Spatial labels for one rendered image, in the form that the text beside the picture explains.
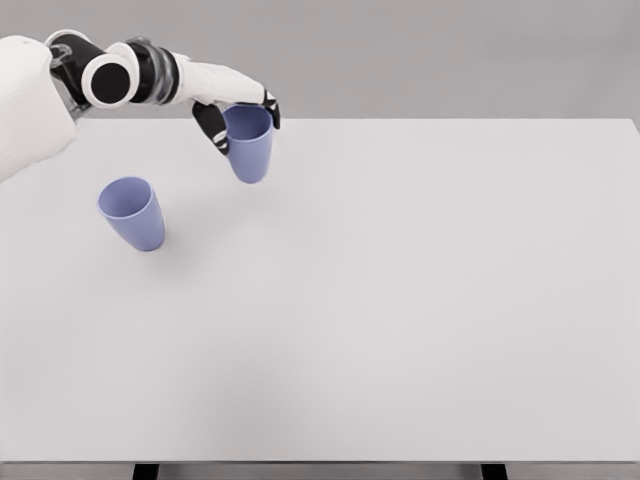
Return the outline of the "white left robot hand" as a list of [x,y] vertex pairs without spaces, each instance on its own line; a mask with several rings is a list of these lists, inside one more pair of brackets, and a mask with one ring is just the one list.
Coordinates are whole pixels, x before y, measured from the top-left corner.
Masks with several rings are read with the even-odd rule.
[[226,120],[218,103],[259,105],[270,114],[273,127],[280,128],[277,99],[253,78],[227,66],[201,62],[191,64],[190,76],[195,82],[192,115],[222,155],[228,155],[229,141]]

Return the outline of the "blue plastic cup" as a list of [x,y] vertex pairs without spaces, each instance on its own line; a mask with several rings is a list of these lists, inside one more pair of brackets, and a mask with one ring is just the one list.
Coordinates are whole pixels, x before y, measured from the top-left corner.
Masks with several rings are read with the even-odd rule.
[[236,104],[228,107],[223,116],[229,145],[227,158],[234,174],[244,183],[260,182],[267,175],[271,159],[271,115],[259,105]]
[[113,180],[100,192],[97,207],[111,228],[136,250],[150,252],[163,245],[164,218],[147,180],[137,176]]

